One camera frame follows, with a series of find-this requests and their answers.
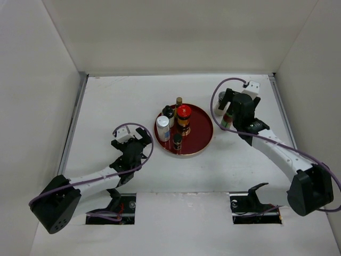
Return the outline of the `grinder jar grey lid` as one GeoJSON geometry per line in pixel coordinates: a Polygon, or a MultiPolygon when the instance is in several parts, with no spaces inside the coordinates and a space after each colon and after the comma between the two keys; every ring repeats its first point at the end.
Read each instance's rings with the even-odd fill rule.
{"type": "Polygon", "coordinates": [[[223,109],[221,108],[224,96],[225,96],[225,92],[224,91],[220,92],[219,95],[218,95],[218,101],[217,101],[217,103],[215,104],[215,107],[214,107],[214,114],[216,116],[223,116],[226,113],[226,111],[227,111],[227,108],[228,108],[227,105],[225,105],[223,109]]]}

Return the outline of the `sauce bottle yellow cap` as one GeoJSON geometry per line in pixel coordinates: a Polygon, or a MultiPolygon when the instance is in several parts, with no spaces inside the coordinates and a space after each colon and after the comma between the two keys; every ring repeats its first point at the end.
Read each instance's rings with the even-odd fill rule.
{"type": "Polygon", "coordinates": [[[233,115],[229,113],[228,111],[226,111],[222,117],[220,125],[223,128],[230,129],[232,123],[233,123],[233,115]]]}

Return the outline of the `white jar silver lid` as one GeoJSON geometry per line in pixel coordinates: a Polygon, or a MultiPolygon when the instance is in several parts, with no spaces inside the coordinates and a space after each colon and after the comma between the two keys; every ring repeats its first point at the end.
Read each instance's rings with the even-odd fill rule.
{"type": "Polygon", "coordinates": [[[169,140],[169,118],[166,116],[159,116],[156,119],[156,127],[158,138],[162,142],[169,140]]]}

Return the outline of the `small black cap spice jar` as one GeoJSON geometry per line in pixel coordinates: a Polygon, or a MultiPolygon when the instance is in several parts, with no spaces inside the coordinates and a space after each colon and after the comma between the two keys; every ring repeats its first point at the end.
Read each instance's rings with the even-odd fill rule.
{"type": "Polygon", "coordinates": [[[182,147],[182,135],[179,133],[174,134],[173,136],[173,148],[176,151],[181,150],[182,147]]]}

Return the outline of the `white jar black pump lid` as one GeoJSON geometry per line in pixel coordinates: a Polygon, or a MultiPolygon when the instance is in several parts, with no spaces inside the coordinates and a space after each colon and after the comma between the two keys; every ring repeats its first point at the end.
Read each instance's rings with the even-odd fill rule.
{"type": "Polygon", "coordinates": [[[169,128],[171,129],[174,126],[174,120],[175,120],[174,109],[171,106],[166,105],[162,109],[162,115],[166,116],[169,119],[169,128]]]}

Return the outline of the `jar with red lid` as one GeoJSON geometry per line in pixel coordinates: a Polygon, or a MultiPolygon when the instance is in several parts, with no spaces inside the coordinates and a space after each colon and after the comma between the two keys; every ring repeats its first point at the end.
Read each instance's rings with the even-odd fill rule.
{"type": "Polygon", "coordinates": [[[181,105],[177,108],[177,130],[182,136],[190,133],[190,117],[192,110],[188,105],[181,105]]]}

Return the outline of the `small yellow label bottle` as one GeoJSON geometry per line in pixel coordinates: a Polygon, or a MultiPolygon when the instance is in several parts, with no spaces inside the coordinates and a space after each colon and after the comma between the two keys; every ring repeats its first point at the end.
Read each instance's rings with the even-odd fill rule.
{"type": "Polygon", "coordinates": [[[180,107],[182,104],[183,104],[183,99],[182,99],[182,97],[177,97],[177,98],[176,98],[175,109],[177,109],[178,107],[180,107]]]}

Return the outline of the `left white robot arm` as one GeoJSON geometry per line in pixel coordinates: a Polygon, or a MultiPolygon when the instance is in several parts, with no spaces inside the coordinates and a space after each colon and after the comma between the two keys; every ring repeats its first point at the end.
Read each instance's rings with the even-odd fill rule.
{"type": "Polygon", "coordinates": [[[121,155],[108,167],[77,178],[57,175],[44,190],[29,202],[29,207],[49,234],[61,231],[72,218],[85,214],[87,218],[101,218],[120,223],[124,205],[120,203],[118,188],[127,184],[134,173],[150,159],[144,154],[153,146],[151,133],[135,123],[131,134],[126,123],[117,127],[111,145],[121,155]]]}

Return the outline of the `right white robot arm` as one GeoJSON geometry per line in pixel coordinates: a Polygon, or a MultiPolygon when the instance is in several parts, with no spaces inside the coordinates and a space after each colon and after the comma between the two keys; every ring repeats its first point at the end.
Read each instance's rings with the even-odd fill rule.
{"type": "Polygon", "coordinates": [[[232,114],[239,137],[270,159],[288,178],[291,185],[284,193],[287,203],[300,216],[319,210],[334,200],[331,175],[320,163],[308,160],[286,146],[270,127],[255,117],[259,97],[226,89],[224,105],[232,114]]]}

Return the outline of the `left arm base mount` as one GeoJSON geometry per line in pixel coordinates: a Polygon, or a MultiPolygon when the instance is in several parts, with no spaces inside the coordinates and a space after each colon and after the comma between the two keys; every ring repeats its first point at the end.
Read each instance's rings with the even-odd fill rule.
{"type": "Polygon", "coordinates": [[[87,215],[86,225],[134,225],[136,194],[121,194],[116,189],[107,189],[104,196],[110,196],[105,206],[92,210],[87,215]]]}

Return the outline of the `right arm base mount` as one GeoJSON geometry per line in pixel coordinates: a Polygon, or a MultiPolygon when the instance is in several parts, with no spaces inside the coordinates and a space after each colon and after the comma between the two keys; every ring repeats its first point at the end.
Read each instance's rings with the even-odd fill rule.
{"type": "Polygon", "coordinates": [[[229,193],[232,221],[235,225],[282,224],[280,206],[262,204],[256,194],[258,189],[266,185],[268,183],[263,182],[248,191],[229,193]]]}

